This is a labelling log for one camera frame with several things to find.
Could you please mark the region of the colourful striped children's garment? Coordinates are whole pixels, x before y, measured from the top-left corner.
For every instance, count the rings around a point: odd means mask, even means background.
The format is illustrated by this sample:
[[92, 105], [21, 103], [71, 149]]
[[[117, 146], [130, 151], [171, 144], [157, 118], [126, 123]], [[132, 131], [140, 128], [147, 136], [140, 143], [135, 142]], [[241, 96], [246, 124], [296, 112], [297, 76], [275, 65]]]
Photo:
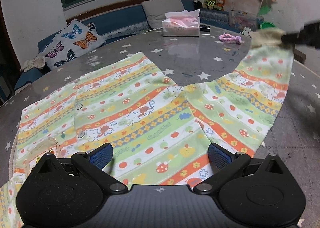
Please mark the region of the colourful striped children's garment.
[[22, 110], [1, 227], [21, 227], [17, 192], [46, 152], [63, 158], [104, 143], [127, 186], [195, 186], [212, 172], [208, 146], [254, 155], [283, 105], [293, 64], [278, 28], [251, 34], [233, 72], [179, 86], [142, 52], [80, 77]]

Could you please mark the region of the green plastic bowl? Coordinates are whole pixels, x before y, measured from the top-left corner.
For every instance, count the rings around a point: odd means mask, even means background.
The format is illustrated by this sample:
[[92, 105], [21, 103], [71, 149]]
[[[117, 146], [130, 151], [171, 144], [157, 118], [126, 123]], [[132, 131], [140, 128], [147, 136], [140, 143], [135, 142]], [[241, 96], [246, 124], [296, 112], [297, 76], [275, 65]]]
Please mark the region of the green plastic bowl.
[[260, 24], [260, 29], [267, 29], [267, 28], [276, 28], [276, 26], [273, 23], [267, 22], [267, 21], [264, 21], [263, 23]]

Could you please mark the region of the clear plastic storage box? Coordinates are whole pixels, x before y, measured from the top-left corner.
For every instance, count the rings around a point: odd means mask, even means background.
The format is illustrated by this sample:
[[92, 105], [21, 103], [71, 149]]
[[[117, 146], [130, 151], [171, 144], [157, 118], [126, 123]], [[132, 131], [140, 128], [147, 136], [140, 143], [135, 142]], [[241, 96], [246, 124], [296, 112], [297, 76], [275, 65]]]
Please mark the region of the clear plastic storage box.
[[250, 28], [255, 31], [264, 22], [263, 17], [244, 11], [231, 10], [228, 15], [229, 25], [240, 31], [244, 30], [244, 28]]

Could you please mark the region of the pink scrunchie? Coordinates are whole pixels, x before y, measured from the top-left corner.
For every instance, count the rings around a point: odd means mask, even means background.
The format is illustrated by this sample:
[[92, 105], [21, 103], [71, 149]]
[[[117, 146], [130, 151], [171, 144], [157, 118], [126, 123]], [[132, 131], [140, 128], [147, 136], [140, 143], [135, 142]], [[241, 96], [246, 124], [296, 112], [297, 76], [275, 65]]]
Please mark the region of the pink scrunchie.
[[224, 43], [235, 43], [235, 44], [241, 44], [242, 39], [240, 36], [233, 36], [228, 33], [224, 33], [219, 36], [219, 40]]

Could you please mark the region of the orange plush toy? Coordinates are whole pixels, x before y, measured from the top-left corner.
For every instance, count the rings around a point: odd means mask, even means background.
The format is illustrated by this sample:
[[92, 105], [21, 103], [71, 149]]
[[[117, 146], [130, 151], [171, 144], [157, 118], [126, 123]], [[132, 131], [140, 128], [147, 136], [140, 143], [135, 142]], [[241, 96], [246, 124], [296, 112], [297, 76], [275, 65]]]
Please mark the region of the orange plush toy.
[[225, 0], [216, 0], [216, 6], [215, 9], [219, 11], [224, 10]]

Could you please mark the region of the yellow-vested teddy bear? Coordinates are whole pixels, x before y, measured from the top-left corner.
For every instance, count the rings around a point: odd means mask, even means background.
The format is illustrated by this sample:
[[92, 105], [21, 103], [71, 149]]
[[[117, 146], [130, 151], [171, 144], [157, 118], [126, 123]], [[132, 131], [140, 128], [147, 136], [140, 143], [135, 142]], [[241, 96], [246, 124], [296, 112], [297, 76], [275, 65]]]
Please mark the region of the yellow-vested teddy bear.
[[213, 10], [215, 5], [216, 5], [216, 0], [204, 0], [203, 8]]

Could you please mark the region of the black small box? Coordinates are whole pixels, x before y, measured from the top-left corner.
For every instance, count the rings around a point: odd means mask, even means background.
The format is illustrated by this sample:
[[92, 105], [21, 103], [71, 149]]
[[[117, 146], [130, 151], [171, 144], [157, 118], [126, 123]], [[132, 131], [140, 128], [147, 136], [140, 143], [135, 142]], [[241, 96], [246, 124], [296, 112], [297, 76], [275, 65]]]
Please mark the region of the black small box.
[[209, 25], [200, 25], [200, 32], [210, 32], [210, 26]]

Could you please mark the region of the beige cloth on sofa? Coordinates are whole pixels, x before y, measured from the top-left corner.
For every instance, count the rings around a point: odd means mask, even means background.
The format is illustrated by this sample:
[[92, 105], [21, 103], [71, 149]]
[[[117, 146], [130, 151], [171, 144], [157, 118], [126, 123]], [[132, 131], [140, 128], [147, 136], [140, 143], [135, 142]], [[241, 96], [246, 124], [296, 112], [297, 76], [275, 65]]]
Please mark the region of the beige cloth on sofa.
[[29, 70], [36, 68], [36, 69], [43, 69], [46, 65], [44, 56], [35, 56], [31, 60], [26, 60], [22, 65], [20, 71], [26, 73]]

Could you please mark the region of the panda plush toy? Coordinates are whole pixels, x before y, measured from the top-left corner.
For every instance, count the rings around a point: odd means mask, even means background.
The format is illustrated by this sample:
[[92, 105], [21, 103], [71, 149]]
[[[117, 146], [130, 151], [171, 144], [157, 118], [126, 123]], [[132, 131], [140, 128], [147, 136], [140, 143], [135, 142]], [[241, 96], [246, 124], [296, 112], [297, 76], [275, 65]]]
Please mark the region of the panda plush toy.
[[194, 9], [197, 10], [203, 8], [204, 1], [205, 0], [193, 0]]

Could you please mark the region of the pink tissue box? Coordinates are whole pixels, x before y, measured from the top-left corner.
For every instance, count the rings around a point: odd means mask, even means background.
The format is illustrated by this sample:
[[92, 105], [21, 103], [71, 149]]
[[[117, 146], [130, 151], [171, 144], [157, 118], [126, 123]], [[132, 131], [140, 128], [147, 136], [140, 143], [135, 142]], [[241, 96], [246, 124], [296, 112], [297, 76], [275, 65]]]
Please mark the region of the pink tissue box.
[[164, 15], [165, 19], [162, 21], [163, 36], [200, 36], [200, 9], [166, 12]]

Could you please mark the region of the butterfly print pillow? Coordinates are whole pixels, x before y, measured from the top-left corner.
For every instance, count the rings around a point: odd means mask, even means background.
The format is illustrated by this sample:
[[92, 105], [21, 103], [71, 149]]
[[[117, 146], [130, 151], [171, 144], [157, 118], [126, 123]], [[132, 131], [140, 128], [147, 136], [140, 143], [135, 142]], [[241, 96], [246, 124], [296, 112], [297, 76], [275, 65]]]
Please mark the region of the butterfly print pillow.
[[74, 19], [45, 44], [39, 55], [48, 68], [54, 70], [105, 43], [93, 29]]

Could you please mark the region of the blue sofa bench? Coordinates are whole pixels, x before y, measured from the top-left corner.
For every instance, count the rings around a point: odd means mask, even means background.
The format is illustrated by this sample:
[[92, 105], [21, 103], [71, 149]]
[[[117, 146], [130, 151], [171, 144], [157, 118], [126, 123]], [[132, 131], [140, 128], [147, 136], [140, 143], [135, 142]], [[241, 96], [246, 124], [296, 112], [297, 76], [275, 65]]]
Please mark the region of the blue sofa bench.
[[[182, 4], [185, 10], [194, 10], [192, 0], [182, 0]], [[232, 32], [240, 31], [230, 26], [229, 14], [227, 11], [204, 10], [200, 12], [200, 19], [202, 24], [216, 26]], [[113, 10], [92, 18], [84, 19], [81, 22], [86, 26], [93, 24], [95, 26], [95, 32], [103, 37], [106, 40], [106, 43], [112, 43], [116, 40], [148, 31], [150, 29], [146, 14], [141, 4]], [[37, 44], [38, 51], [44, 51], [44, 49], [52, 43], [54, 36], [60, 31], [39, 41]], [[31, 73], [22, 73], [15, 85], [15, 91], [24, 85], [41, 78], [44, 74], [49, 72], [49, 69], [34, 68], [30, 71]]]

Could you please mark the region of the grey plain pillow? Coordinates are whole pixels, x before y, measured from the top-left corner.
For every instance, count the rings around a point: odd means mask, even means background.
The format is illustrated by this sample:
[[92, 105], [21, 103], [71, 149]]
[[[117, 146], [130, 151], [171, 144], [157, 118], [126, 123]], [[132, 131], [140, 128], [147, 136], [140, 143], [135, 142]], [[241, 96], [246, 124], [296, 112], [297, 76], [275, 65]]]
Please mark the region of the grey plain pillow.
[[182, 12], [184, 6], [181, 0], [148, 0], [142, 2], [148, 25], [151, 29], [162, 27], [167, 12]]

